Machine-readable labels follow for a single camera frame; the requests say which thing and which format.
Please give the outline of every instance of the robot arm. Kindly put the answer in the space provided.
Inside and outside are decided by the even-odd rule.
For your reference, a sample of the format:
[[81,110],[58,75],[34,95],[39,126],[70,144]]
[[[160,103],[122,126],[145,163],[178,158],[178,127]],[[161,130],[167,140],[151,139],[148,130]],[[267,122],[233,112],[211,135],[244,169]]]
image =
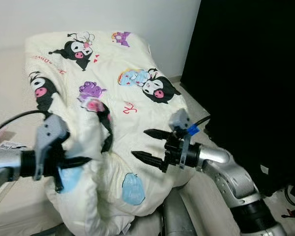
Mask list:
[[63,185],[59,169],[81,166],[91,159],[75,157],[66,159],[62,143],[69,137],[65,122],[57,115],[51,115],[37,129],[34,150],[0,149],[0,186],[5,182],[16,181],[19,177],[39,180],[42,175],[53,176],[56,191]]
[[222,148],[191,145],[186,120],[190,120],[186,111],[179,110],[170,120],[172,133],[156,129],[144,131],[153,138],[166,139],[164,160],[143,151],[133,151],[133,155],[162,172],[166,172],[169,164],[179,164],[182,169],[187,165],[208,175],[230,208],[241,235],[285,236],[283,227],[274,220],[247,171]]

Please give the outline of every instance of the cable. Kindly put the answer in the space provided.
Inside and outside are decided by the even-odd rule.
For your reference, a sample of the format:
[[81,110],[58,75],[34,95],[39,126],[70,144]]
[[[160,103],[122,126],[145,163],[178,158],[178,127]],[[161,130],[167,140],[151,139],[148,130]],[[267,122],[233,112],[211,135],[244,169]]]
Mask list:
[[12,117],[11,119],[8,119],[7,121],[5,121],[4,123],[2,123],[0,125],[0,130],[5,127],[7,124],[11,123],[12,121],[20,118],[20,117],[23,117],[23,116],[26,116],[26,115],[29,115],[29,114],[35,114],[35,113],[42,113],[44,114],[45,116],[47,116],[49,113],[46,112],[46,111],[40,111],[40,110],[33,110],[33,111],[28,111],[28,112],[23,112],[23,113],[20,113],[14,117]]
[[207,117],[204,117],[203,119],[197,121],[196,123],[194,123],[194,125],[198,126],[200,124],[202,124],[203,122],[207,121],[208,119],[211,118],[211,115],[207,116]]
[[289,196],[289,186],[287,185],[284,189],[284,194],[285,194],[285,197],[286,197],[286,200],[293,206],[295,206],[295,203],[291,200],[290,196]]

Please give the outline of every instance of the light blue cartoon character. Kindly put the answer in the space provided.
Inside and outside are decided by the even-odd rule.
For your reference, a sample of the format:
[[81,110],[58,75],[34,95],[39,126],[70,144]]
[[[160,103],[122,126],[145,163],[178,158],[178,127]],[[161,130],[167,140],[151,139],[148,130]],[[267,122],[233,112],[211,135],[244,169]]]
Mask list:
[[144,70],[126,70],[119,75],[118,83],[122,86],[142,87],[150,78],[151,75]]
[[122,199],[130,205],[137,206],[145,198],[142,180],[133,173],[127,173],[122,183]]
[[60,193],[68,193],[72,191],[78,184],[83,168],[81,166],[68,169],[60,169],[59,175],[63,184],[63,190]]

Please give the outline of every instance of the white wall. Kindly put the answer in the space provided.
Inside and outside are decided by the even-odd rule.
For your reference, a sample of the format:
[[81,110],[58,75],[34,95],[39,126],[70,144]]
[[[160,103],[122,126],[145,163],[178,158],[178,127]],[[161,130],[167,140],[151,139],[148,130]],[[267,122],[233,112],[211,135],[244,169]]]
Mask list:
[[0,49],[47,31],[124,30],[143,37],[166,76],[181,75],[200,0],[0,0]]

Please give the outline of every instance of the cartoon print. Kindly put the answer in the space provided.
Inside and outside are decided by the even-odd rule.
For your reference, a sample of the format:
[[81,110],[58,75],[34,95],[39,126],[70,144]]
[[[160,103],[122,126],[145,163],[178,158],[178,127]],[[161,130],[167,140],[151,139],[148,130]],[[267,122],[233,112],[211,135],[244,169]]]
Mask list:
[[110,134],[104,141],[102,152],[108,151],[113,143],[110,111],[104,103],[98,100],[104,91],[107,91],[107,89],[97,86],[96,82],[86,81],[84,85],[79,87],[80,95],[78,97],[81,107],[85,108],[88,112],[95,112],[99,122],[103,124]]
[[142,87],[150,77],[151,75],[144,70],[126,70],[119,75],[118,83],[122,86],[138,85]]
[[107,91],[107,89],[102,89],[100,86],[96,85],[96,82],[86,81],[84,85],[79,88],[80,96],[79,101],[83,102],[87,97],[97,97],[99,98],[102,92]]
[[[38,59],[38,60],[42,60],[43,62],[45,62],[46,64],[53,64],[48,58],[45,58],[43,56],[40,55],[36,55],[36,56],[31,56],[31,58],[33,59]],[[64,75],[65,73],[67,73],[65,70],[61,70],[61,69],[57,69],[59,71],[59,73],[61,75]]]
[[81,107],[89,112],[103,112],[105,111],[104,105],[96,98],[88,97],[81,103]]
[[156,68],[151,68],[148,70],[151,79],[155,79],[156,77],[161,76],[161,73]]
[[60,193],[68,193],[72,191],[78,184],[82,175],[83,167],[75,167],[68,169],[59,168],[59,175],[63,184],[63,189]]
[[127,104],[127,106],[129,106],[129,107],[124,107],[125,110],[122,111],[123,113],[125,113],[125,114],[129,114],[130,111],[134,111],[135,113],[138,112],[138,110],[134,108],[134,105],[133,105],[131,102],[126,102],[126,104]]
[[157,103],[168,103],[176,95],[181,95],[164,76],[148,80],[142,87],[143,93]]
[[29,74],[30,85],[35,91],[37,108],[47,111],[51,106],[53,99],[52,95],[57,92],[55,85],[46,77],[43,77],[39,71],[34,71]]
[[116,43],[120,43],[122,46],[130,47],[126,38],[129,36],[130,32],[115,32],[112,35],[112,39],[116,40]]
[[142,87],[143,93],[152,101],[166,103],[176,95],[181,93],[171,84],[171,82],[159,73],[155,68],[144,70],[127,70],[122,72],[118,78],[118,83],[122,86],[132,86],[137,84]]
[[122,183],[122,199],[133,206],[140,205],[145,199],[142,180],[133,173],[127,173]]
[[94,61],[93,61],[94,63],[98,61],[98,60],[96,59],[96,58],[98,58],[98,57],[99,57],[99,55],[95,55],[95,59],[94,59]]
[[49,52],[49,54],[57,53],[63,56],[65,59],[75,60],[76,63],[85,71],[89,57],[93,53],[92,41],[95,39],[94,34],[88,32],[79,32],[68,34],[67,37],[73,37],[73,40],[65,43],[64,48]]

